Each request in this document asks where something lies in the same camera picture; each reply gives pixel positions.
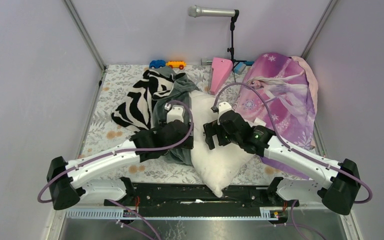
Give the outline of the grey plush pillowcase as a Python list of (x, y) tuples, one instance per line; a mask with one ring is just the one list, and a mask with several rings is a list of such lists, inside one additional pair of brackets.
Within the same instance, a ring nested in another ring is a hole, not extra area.
[[(163, 146), (159, 140), (161, 124), (166, 123), (165, 104), (181, 105), (191, 109), (190, 93), (198, 87), (182, 73), (175, 73), (170, 67), (146, 70), (142, 78), (129, 90), (122, 103), (111, 113), (112, 120), (135, 134), (130, 137), (133, 151), (140, 162), (158, 159), (165, 155), (169, 163), (192, 165), (191, 149), (178, 149), (188, 136), (179, 142)], [(193, 118), (190, 112), (184, 114), (184, 123), (190, 123), (193, 132)]]

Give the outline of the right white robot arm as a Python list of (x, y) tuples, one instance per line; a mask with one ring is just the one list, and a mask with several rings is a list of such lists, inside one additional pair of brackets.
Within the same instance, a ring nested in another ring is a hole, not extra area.
[(281, 138), (264, 125), (250, 124), (242, 116), (228, 110), (203, 125), (205, 142), (210, 150), (235, 144), (244, 152), (285, 164), (307, 176), (301, 183), (276, 178), (267, 191), (267, 201), (279, 206), (284, 201), (322, 203), (329, 210), (349, 215), (362, 186), (357, 164), (345, 159), (342, 162), (328, 159)]

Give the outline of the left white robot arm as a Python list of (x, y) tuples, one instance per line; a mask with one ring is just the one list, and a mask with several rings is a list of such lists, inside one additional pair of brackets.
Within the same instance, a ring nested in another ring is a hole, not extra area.
[(193, 147), (192, 122), (174, 120), (163, 126), (140, 130), (129, 139), (99, 154), (66, 161), (62, 156), (51, 160), (46, 175), (54, 210), (65, 210), (81, 202), (116, 200), (128, 206), (135, 192), (127, 180), (100, 180), (107, 172), (128, 165), (158, 159), (172, 149)]

